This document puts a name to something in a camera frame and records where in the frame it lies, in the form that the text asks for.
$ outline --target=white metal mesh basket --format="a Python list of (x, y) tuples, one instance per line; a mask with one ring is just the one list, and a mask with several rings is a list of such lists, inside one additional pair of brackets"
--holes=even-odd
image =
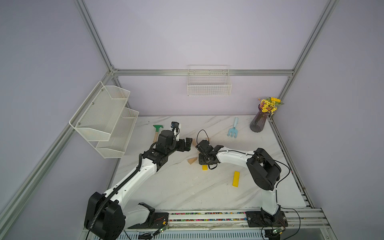
[(188, 96), (229, 96), (232, 83), (228, 65), (189, 65)]
[(109, 141), (100, 141), (96, 150), (104, 158), (121, 158), (127, 149), (139, 112), (124, 108)]
[(73, 115), (70, 125), (87, 140), (104, 158), (121, 158), (127, 149), (139, 112), (126, 108), (129, 91), (104, 86), (79, 117)]
[(87, 141), (108, 141), (128, 101), (129, 93), (116, 86), (103, 86), (75, 123), (75, 130)]

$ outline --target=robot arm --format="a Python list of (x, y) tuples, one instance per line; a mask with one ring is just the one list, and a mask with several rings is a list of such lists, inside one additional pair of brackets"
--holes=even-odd
[(179, 139), (181, 124), (172, 122), (172, 130), (163, 130), (157, 142), (149, 150), (139, 155), (139, 163), (135, 169), (103, 194), (95, 192), (88, 201), (84, 226), (103, 240), (115, 240), (125, 226), (153, 222), (154, 208), (139, 203), (135, 209), (123, 212), (133, 193), (155, 174), (175, 151), (190, 151), (192, 138)]
[(213, 148), (207, 140), (202, 140), (196, 148), (200, 152), (200, 165), (226, 162), (248, 168), (254, 182), (262, 189), (260, 225), (271, 225), (277, 221), (280, 206), (276, 201), (275, 185), (280, 180), (281, 168), (264, 149), (240, 151), (222, 145)]
[[(151, 227), (155, 209), (145, 203), (128, 211), (123, 211), (133, 193), (155, 174), (175, 151), (190, 151), (191, 138), (179, 139), (181, 125), (172, 122), (172, 130), (163, 130), (149, 150), (139, 155), (135, 169), (103, 194), (95, 192), (88, 201), (84, 226), (103, 240), (115, 240), (124, 227), (143, 224)], [(212, 147), (202, 140), (196, 148), (199, 150), (199, 164), (214, 165), (222, 162), (247, 167), (254, 182), (262, 188), (262, 209), (260, 225), (272, 225), (277, 221), (280, 206), (276, 202), (275, 185), (280, 179), (281, 169), (268, 153), (258, 148), (256, 151), (239, 151), (221, 145)], [(165, 225), (156, 231), (161, 232)]]

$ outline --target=white marble surface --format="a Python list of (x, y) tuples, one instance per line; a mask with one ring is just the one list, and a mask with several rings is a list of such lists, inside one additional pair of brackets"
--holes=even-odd
[[(228, 129), (233, 120), (239, 118), (237, 138), (228, 137)], [(180, 138), (195, 139), (198, 131), (206, 130), (212, 146), (224, 145), (238, 150), (253, 151), (264, 148), (273, 159), (286, 163), (268, 122), (260, 133), (252, 132), (249, 124), (254, 116), (172, 116), (138, 117), (125, 156), (121, 159), (114, 184), (132, 170), (140, 153), (146, 151), (153, 142), (155, 128), (160, 124), (169, 129), (171, 121), (181, 123)], [(199, 140), (206, 138), (204, 132)], [(195, 161), (189, 164), (187, 159), (197, 157), (198, 152), (192, 146), (189, 152), (175, 152), (168, 162), (134, 193), (126, 208), (145, 202), (156, 210), (215, 210), (215, 209), (252, 209), (261, 207), (260, 188), (254, 183), (249, 170), (233, 164), (221, 163), (214, 170), (203, 171)], [(240, 172), (239, 186), (233, 187), (234, 171)], [(281, 166), (281, 177), (288, 173)], [(283, 207), (305, 207), (293, 176), (290, 174), (278, 186), (278, 202)]]

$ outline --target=black bracket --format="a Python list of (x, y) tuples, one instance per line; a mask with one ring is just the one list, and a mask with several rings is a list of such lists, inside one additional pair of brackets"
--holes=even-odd
[(146, 228), (155, 228), (155, 229), (158, 229), (160, 228), (161, 226), (163, 226), (163, 222), (166, 221), (168, 222), (168, 216), (169, 216), (169, 213), (168, 212), (153, 212), (152, 213), (152, 224), (148, 225), (145, 223), (143, 224), (136, 224), (136, 225), (133, 225), (131, 227), (129, 227), (129, 229), (146, 229)]
[(261, 211), (249, 211), (245, 212), (247, 215), (248, 227), (288, 227), (288, 222), (286, 220), (285, 214), (283, 211), (280, 211), (276, 216), (276, 222), (272, 225), (267, 225), (265, 222), (265, 215)]

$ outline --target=purple vase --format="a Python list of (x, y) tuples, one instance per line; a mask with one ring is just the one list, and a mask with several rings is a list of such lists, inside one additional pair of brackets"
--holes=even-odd
[(259, 112), (256, 114), (251, 124), (249, 125), (249, 128), (254, 132), (261, 132), (264, 129), (265, 121), (269, 114), (262, 112), (260, 109), (260, 105), (258, 108)]

